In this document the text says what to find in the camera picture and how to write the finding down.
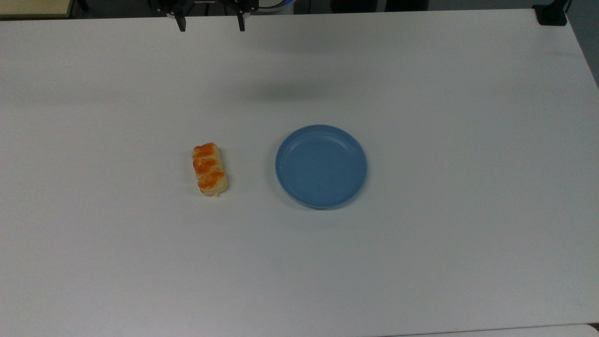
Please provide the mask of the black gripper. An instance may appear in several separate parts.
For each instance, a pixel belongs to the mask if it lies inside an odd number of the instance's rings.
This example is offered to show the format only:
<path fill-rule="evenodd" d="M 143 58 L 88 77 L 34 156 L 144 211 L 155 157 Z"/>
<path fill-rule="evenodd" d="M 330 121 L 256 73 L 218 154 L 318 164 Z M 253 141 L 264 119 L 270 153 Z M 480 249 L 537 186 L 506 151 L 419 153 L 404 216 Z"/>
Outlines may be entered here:
<path fill-rule="evenodd" d="M 259 9 L 258 0 L 150 0 L 148 5 L 156 12 L 165 13 L 174 19 L 180 32 L 186 32 L 186 17 L 183 14 L 191 10 L 196 4 L 217 4 L 237 14 L 239 30 L 246 30 L 245 19 L 248 13 Z"/>

